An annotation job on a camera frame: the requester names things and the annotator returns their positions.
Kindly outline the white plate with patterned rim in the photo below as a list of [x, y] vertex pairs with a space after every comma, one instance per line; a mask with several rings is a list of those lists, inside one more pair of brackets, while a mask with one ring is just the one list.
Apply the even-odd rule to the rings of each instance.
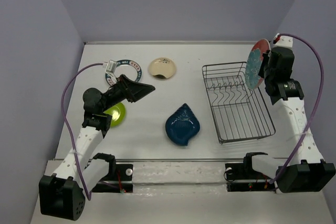
[[142, 69], [140, 65], [128, 59], [118, 60], [118, 66], [115, 69], [114, 73], [106, 73], [105, 72], [105, 80], [109, 86], [114, 85], [117, 82], [117, 77], [124, 74], [130, 80], [139, 82], [142, 78]]

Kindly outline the lime green plate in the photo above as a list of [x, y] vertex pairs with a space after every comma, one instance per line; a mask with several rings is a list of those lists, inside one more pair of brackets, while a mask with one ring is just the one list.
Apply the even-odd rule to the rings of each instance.
[[126, 116], [126, 109], [124, 104], [122, 102], [119, 102], [116, 105], [105, 110], [104, 114], [111, 116], [110, 127], [115, 127], [123, 122]]

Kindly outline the red plate with teal flower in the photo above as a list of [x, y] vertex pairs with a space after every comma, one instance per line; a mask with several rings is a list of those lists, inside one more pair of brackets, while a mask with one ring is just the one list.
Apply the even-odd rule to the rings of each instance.
[[263, 54], [270, 50], [270, 43], [266, 39], [261, 39], [254, 44], [246, 62], [245, 83], [249, 90], [257, 89], [263, 82], [259, 71], [263, 62]]

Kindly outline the cream beige plate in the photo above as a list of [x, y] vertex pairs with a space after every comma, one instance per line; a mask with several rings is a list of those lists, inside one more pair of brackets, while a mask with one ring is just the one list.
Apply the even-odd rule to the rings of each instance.
[[148, 67], [149, 74], [161, 80], [166, 80], [173, 77], [176, 74], [176, 64], [173, 60], [167, 57], [161, 57], [154, 59]]

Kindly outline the blue shell-shaped dish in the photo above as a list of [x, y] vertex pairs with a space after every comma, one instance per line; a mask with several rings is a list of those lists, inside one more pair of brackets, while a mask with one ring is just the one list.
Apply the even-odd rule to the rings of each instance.
[[165, 132], [168, 138], [178, 146], [188, 146], [189, 141], [199, 133], [200, 129], [197, 117], [186, 103], [165, 122]]

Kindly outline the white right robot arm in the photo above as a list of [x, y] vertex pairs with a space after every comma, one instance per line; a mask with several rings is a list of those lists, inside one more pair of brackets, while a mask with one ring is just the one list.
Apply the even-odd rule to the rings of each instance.
[[190, 65], [157, 81], [128, 106], [112, 134], [122, 159], [241, 159], [228, 180], [268, 176], [283, 193], [320, 191], [335, 175], [308, 128], [299, 82], [271, 76], [290, 69], [288, 49], [254, 49], [246, 62]]

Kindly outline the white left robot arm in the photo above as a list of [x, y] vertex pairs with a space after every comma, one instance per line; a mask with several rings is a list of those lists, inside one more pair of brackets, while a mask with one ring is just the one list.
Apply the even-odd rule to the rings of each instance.
[[115, 157], [96, 152], [110, 129], [112, 117], [106, 110], [123, 100], [137, 102], [154, 90], [150, 84], [131, 81], [121, 75], [104, 93], [96, 88], [83, 93], [84, 115], [79, 135], [71, 137], [72, 148], [62, 163], [39, 181], [41, 214], [73, 221], [79, 219], [97, 183], [116, 174]]

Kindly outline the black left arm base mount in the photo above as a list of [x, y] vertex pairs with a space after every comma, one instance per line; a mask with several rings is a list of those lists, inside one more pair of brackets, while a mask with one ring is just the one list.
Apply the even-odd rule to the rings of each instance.
[[133, 164], [117, 163], [114, 174], [102, 178], [93, 188], [93, 193], [132, 193]]

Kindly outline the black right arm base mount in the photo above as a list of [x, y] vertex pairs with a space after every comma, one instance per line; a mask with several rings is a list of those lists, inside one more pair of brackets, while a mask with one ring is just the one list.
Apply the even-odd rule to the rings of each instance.
[[225, 163], [223, 177], [228, 192], [275, 192], [278, 187], [270, 184], [270, 178], [254, 170], [245, 169], [243, 163]]

